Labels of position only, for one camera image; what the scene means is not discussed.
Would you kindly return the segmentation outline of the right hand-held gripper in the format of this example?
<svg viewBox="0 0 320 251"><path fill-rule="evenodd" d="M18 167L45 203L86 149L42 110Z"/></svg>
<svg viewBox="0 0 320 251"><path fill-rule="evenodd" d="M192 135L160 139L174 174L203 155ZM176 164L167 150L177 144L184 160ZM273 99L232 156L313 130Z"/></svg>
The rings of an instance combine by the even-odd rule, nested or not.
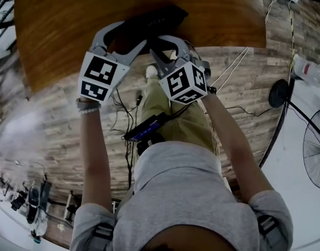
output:
<svg viewBox="0 0 320 251"><path fill-rule="evenodd" d="M207 80L211 69L208 61L202 60L192 44L181 38L162 35L159 39L176 47L177 59L170 59L163 51L150 49L162 75L159 84L170 101L188 105L207 95Z"/></svg>

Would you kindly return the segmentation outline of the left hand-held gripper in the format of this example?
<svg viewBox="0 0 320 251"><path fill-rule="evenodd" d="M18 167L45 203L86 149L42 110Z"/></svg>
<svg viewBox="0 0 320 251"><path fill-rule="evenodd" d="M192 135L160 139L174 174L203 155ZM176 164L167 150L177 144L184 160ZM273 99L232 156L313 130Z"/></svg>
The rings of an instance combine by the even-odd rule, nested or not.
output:
<svg viewBox="0 0 320 251"><path fill-rule="evenodd" d="M145 47L147 40L141 41L127 54L108 52L124 23L114 22L95 34L82 62L77 89L79 95L98 102L107 101Z"/></svg>

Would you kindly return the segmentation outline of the black glasses case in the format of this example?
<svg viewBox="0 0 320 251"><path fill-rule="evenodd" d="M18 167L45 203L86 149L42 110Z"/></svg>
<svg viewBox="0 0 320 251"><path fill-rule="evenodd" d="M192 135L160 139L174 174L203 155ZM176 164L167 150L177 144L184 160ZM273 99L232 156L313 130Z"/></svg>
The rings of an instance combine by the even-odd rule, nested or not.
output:
<svg viewBox="0 0 320 251"><path fill-rule="evenodd" d="M169 34L188 15L177 5L168 5L134 16L122 24L115 38L115 47L117 51L126 53L143 40Z"/></svg>

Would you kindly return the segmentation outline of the person's right forearm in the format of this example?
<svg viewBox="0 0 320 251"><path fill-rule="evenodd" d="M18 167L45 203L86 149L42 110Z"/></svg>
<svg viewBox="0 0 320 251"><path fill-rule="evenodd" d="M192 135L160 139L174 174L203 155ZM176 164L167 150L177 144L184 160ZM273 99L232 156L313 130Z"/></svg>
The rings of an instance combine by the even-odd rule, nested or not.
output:
<svg viewBox="0 0 320 251"><path fill-rule="evenodd" d="M202 103L211 119L227 158L235 173L242 200L246 203L263 191L273 190L254 156L246 136L216 94L208 94Z"/></svg>

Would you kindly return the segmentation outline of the person's left forearm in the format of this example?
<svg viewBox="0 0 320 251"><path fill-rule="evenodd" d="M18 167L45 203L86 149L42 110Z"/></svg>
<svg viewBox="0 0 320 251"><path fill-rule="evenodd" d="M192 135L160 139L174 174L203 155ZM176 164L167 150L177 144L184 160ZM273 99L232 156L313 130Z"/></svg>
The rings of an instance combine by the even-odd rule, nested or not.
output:
<svg viewBox="0 0 320 251"><path fill-rule="evenodd" d="M82 204L112 210L110 166L100 112L81 115L81 157L84 166Z"/></svg>

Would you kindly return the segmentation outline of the gray wristband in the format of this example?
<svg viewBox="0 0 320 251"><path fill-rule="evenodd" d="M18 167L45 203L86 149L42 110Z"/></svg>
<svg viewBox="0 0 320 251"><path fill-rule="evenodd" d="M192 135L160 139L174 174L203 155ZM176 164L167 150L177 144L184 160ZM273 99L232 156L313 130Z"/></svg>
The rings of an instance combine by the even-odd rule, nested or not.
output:
<svg viewBox="0 0 320 251"><path fill-rule="evenodd" d="M76 105L79 111L99 110L101 108L98 101L82 101L81 98L76 99Z"/></svg>

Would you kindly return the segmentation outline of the olive trousers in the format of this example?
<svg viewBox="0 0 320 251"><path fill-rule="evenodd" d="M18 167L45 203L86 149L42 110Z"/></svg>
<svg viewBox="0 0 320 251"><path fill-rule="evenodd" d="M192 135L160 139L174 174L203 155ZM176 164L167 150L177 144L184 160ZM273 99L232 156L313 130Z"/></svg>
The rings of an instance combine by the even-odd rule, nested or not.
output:
<svg viewBox="0 0 320 251"><path fill-rule="evenodd" d="M142 107L141 121L145 121L153 115L165 113L172 116L183 109L183 105L170 102L162 90L159 79L153 75L147 78L145 100ZM204 147L215 153L213 131L209 125L203 110L197 102L193 102L178 117L165 123L157 130L165 141L180 141Z"/></svg>

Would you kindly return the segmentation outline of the black device with blue screen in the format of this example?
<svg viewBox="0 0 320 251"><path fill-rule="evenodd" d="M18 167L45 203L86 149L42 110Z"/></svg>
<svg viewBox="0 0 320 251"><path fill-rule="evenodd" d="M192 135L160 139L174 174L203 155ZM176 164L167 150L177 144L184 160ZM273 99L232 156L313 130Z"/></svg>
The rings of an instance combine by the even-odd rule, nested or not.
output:
<svg viewBox="0 0 320 251"><path fill-rule="evenodd" d="M148 136L155 133L169 120L169 115L162 112L158 115L152 115L131 131L127 132L123 138L126 141L140 142L145 140Z"/></svg>

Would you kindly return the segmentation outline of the black waist pouch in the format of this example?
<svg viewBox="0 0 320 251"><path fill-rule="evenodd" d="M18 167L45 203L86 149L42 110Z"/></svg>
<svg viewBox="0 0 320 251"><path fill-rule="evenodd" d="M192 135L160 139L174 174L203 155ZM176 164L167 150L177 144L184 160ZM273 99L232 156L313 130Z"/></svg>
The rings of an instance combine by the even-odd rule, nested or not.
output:
<svg viewBox="0 0 320 251"><path fill-rule="evenodd" d="M154 144L165 142L164 137L159 134L155 133L153 135L150 135L148 138L144 138L142 141L140 141L137 144L137 153L138 156L142 155L142 153L147 150L149 147L151 147Z"/></svg>

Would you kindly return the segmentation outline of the black standing fan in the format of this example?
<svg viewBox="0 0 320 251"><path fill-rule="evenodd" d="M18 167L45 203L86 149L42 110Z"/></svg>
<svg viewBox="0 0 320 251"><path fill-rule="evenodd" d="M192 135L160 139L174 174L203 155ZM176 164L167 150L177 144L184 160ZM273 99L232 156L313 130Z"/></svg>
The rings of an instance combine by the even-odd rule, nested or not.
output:
<svg viewBox="0 0 320 251"><path fill-rule="evenodd" d="M303 138L303 163L310 181L320 189L320 110L308 117L290 99L290 87L286 80L276 81L269 93L269 105L279 108L284 105L294 110L295 114L306 123Z"/></svg>

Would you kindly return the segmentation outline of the gray T-shirt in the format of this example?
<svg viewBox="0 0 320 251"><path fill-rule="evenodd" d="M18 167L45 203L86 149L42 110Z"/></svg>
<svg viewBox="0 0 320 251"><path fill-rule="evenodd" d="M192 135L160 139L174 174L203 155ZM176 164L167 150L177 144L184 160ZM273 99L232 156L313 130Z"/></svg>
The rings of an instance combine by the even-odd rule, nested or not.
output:
<svg viewBox="0 0 320 251"><path fill-rule="evenodd" d="M70 251L140 251L161 231L193 225L218 233L237 251L289 251L290 212L276 191L240 203L227 189L218 158L184 142L162 142L140 156L133 196L111 214L94 203L74 219Z"/></svg>

